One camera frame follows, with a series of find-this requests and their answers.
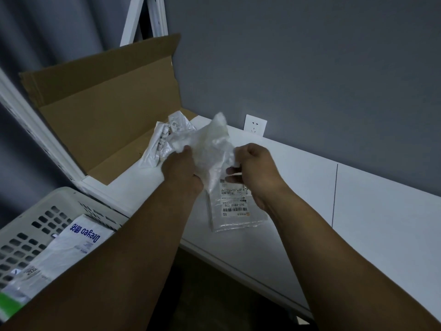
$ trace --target laundry basket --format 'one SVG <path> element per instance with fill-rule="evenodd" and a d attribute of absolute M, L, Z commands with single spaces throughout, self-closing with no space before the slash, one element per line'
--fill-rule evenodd
<path fill-rule="evenodd" d="M 69 187 L 55 189 L 0 230 L 0 288 L 81 214 L 114 231 L 128 218 Z"/>

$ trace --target floor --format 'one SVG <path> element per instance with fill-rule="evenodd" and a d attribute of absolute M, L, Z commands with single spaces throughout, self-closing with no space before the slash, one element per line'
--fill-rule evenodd
<path fill-rule="evenodd" d="M 284 308 L 179 249 L 147 330 L 269 329 L 311 328 L 297 325 Z"/>

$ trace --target cardboard box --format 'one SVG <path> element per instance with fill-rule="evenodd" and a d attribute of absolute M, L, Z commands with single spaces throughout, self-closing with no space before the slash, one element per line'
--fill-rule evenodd
<path fill-rule="evenodd" d="M 109 184 L 144 153 L 157 121 L 182 109 L 172 54 L 180 35 L 152 38 L 21 73 L 36 109 L 83 171 Z"/>

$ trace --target electrical outlet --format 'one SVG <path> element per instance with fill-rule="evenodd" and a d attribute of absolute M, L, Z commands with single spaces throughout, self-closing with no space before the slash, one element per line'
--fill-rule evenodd
<path fill-rule="evenodd" d="M 263 136 L 263 133 L 265 132 L 265 127 L 266 127 L 265 120 L 251 115 L 247 115 L 245 117 L 245 124 L 243 126 L 243 129 L 245 131 L 258 134 L 259 136 Z"/>

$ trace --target hand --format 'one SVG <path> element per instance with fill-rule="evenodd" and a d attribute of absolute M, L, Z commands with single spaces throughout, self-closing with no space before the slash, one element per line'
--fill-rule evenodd
<path fill-rule="evenodd" d="M 262 210 L 267 211 L 268 196 L 289 188 L 268 149 L 253 143 L 240 146 L 235 148 L 235 159 L 240 162 L 240 167 L 228 168 L 227 174 L 242 172 L 242 175 L 226 177 L 225 181 L 245 184 Z"/>
<path fill-rule="evenodd" d="M 162 164 L 164 181 L 184 183 L 200 193 L 204 188 L 201 179 L 195 176 L 196 166 L 192 157 L 191 147 L 186 145 L 181 153 L 173 152 Z"/>

